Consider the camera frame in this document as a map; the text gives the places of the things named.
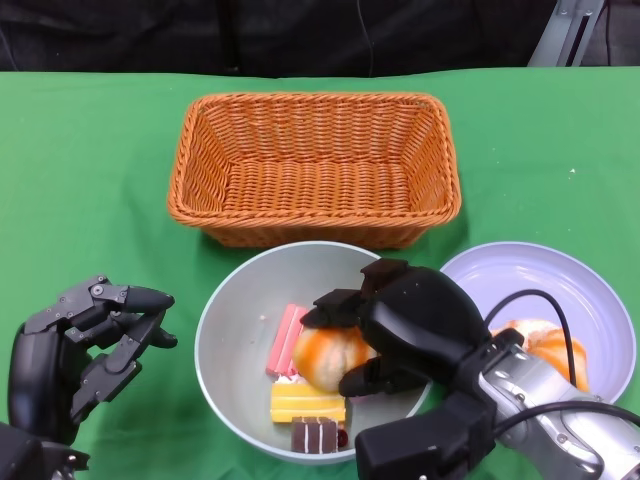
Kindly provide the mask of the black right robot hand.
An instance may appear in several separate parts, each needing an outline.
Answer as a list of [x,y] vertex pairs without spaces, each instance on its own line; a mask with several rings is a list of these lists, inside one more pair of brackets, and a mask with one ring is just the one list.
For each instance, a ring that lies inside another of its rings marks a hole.
[[392,394],[430,380],[447,384],[490,340],[476,305],[444,273],[389,258],[361,272],[359,289],[327,293],[301,320],[317,332],[357,333],[376,352],[339,375],[340,395]]

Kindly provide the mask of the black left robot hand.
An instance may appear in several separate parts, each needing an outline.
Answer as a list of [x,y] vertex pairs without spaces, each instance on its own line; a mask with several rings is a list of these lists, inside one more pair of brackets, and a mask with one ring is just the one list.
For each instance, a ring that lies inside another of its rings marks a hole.
[[161,324],[174,298],[115,285],[98,275],[33,314],[14,339],[8,381],[12,426],[45,441],[72,444],[93,409],[112,401],[141,371],[148,347],[177,339]]

